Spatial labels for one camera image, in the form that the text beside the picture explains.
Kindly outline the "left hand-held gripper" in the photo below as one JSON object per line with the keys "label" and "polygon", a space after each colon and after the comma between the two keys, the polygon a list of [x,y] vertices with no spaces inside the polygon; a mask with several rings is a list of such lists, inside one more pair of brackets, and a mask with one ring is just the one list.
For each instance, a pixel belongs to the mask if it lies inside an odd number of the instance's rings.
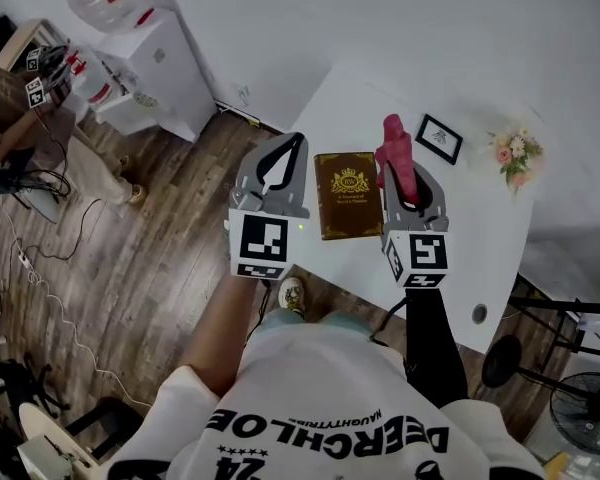
{"label": "left hand-held gripper", "polygon": [[293,266],[309,224],[308,210],[294,205],[304,200],[307,163],[299,132],[273,136],[244,156],[227,220],[233,275],[281,280]]}

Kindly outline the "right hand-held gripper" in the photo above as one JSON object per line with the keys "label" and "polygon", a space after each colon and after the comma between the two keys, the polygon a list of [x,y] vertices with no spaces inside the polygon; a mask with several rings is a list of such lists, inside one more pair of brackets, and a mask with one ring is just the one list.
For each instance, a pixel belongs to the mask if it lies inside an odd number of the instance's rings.
{"label": "right hand-held gripper", "polygon": [[383,169],[387,219],[382,231],[382,252],[399,287],[438,288],[449,272],[449,219],[444,191],[418,162],[414,173],[419,212],[403,205],[401,187],[393,167]]}

